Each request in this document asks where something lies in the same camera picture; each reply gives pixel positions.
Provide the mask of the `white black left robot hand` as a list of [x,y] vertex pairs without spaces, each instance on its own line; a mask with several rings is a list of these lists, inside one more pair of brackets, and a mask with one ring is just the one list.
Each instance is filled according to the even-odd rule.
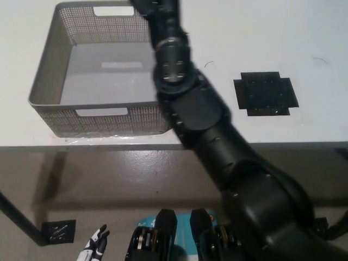
[[101,226],[89,239],[76,261],[101,261],[105,253],[110,231],[107,225]]

